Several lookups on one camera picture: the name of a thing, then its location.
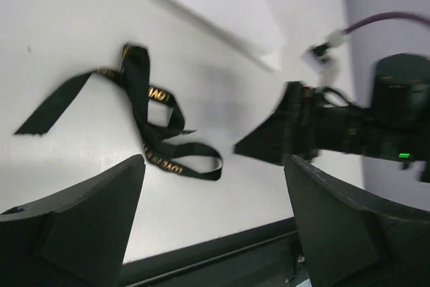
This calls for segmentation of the black printed ribbon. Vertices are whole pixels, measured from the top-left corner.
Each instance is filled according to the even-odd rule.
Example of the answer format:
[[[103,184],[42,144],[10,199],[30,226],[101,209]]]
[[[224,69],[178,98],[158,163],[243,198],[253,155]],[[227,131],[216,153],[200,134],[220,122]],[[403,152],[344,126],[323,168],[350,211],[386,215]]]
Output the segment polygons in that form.
[[[130,105],[141,137],[146,160],[159,169],[183,177],[218,181],[222,176],[221,154],[209,145],[187,142],[174,145],[168,139],[189,134],[185,118],[175,96],[168,90],[150,83],[150,56],[145,47],[125,44],[122,49],[120,70],[99,68],[71,77],[54,90],[15,131],[16,135],[44,135],[82,90],[90,76],[101,75],[123,89]],[[150,101],[171,109],[166,126],[158,126],[148,119]],[[182,157],[211,157],[218,166],[207,172],[199,172],[177,162]]]

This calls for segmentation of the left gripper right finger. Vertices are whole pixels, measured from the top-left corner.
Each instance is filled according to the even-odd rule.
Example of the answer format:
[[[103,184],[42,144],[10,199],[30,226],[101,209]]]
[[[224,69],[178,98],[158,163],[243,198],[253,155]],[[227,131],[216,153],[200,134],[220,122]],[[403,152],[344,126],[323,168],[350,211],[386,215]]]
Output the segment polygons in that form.
[[[429,212],[292,156],[284,167],[313,286],[428,286]]]

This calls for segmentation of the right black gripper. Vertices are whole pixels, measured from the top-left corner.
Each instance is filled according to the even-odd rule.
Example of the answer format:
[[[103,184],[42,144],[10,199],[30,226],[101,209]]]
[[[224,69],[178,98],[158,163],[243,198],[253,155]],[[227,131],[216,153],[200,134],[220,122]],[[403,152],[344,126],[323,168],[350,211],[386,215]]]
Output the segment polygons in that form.
[[[320,150],[356,153],[356,105],[331,87],[286,85],[286,112],[274,112],[235,145],[236,155],[281,166],[284,155],[311,162]]]

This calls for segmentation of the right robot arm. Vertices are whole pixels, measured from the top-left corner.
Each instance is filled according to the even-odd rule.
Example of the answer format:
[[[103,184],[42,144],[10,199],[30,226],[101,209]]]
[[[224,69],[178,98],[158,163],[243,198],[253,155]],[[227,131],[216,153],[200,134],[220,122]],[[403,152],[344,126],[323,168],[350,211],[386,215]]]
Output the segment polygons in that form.
[[[429,182],[429,59],[395,54],[374,67],[370,105],[347,100],[338,106],[332,87],[288,82],[273,113],[238,141],[234,153],[282,165],[287,156],[307,162],[319,151],[336,151],[401,163],[424,162],[419,180]]]

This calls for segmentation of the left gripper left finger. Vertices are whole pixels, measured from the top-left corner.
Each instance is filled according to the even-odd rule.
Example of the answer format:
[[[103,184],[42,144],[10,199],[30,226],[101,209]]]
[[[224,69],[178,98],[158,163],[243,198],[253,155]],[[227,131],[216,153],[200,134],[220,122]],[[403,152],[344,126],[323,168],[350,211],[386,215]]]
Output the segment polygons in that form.
[[[2,286],[116,286],[145,164],[134,155],[1,213]]]

